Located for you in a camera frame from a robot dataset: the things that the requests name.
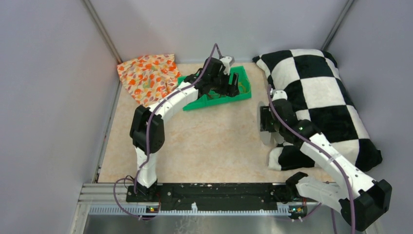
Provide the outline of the white perforated cable spool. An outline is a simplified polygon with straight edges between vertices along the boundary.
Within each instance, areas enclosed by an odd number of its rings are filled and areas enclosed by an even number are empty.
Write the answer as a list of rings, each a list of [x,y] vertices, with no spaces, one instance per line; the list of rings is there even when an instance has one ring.
[[[260,101],[257,106],[257,128],[264,145],[281,145],[284,138],[275,129],[276,121],[271,114],[270,107]]]

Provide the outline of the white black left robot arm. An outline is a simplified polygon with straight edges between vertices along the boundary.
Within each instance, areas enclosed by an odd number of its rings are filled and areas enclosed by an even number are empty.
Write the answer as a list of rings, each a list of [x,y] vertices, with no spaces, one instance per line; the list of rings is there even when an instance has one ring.
[[[133,192],[144,201],[156,196],[157,152],[165,142],[165,124],[186,105],[207,95],[210,91],[235,97],[239,95],[239,75],[230,74],[234,57],[207,58],[203,67],[195,74],[185,77],[178,87],[160,101],[149,107],[135,109],[130,137],[137,155],[137,173],[133,181]]]

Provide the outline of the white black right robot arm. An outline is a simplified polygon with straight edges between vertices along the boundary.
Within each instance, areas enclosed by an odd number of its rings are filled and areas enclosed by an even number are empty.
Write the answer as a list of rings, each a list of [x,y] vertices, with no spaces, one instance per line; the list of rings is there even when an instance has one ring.
[[[277,133],[312,159],[335,181],[321,182],[305,173],[287,181],[286,196],[292,201],[311,198],[339,212],[352,231],[365,231],[384,215],[390,206],[392,186],[361,171],[327,140],[322,131],[307,119],[299,120],[286,99],[277,99],[257,108],[259,130]]]

